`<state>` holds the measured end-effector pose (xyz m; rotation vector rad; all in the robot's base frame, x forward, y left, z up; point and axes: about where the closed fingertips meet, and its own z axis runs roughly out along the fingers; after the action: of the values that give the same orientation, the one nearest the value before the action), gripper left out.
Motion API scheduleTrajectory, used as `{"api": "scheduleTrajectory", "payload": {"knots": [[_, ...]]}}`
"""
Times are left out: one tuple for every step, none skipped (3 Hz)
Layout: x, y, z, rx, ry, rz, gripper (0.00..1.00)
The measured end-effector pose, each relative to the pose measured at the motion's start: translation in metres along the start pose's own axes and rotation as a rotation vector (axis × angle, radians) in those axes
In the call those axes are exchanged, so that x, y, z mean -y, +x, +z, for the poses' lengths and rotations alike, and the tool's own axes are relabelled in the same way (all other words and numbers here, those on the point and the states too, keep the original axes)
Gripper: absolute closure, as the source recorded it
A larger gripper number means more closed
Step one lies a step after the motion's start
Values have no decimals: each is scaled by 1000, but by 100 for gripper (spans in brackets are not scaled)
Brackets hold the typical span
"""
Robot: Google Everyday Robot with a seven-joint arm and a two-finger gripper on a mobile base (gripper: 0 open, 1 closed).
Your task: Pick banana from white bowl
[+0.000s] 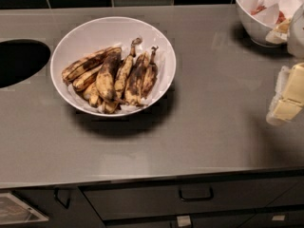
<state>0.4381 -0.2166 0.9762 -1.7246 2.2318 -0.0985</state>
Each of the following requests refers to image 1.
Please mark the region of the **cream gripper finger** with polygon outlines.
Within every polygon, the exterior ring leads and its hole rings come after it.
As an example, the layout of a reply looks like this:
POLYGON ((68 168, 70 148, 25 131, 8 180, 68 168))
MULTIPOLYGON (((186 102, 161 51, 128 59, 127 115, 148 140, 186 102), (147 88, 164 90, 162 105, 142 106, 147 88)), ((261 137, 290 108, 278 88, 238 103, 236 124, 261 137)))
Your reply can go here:
POLYGON ((285 44, 288 39, 288 31, 291 19, 285 19, 266 35, 266 41, 275 45, 285 44))
POLYGON ((272 125, 282 125, 291 121, 304 108, 304 63, 292 68, 283 66, 275 84, 266 121, 272 125))

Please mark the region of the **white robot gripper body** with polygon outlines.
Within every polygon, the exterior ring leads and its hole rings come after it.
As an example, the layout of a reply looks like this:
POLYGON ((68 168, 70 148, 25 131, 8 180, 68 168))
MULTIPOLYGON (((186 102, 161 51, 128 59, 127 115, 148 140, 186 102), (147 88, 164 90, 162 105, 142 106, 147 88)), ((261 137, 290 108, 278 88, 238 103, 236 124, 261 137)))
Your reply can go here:
POLYGON ((304 4, 294 13, 288 31, 287 49, 297 59, 304 59, 304 4))

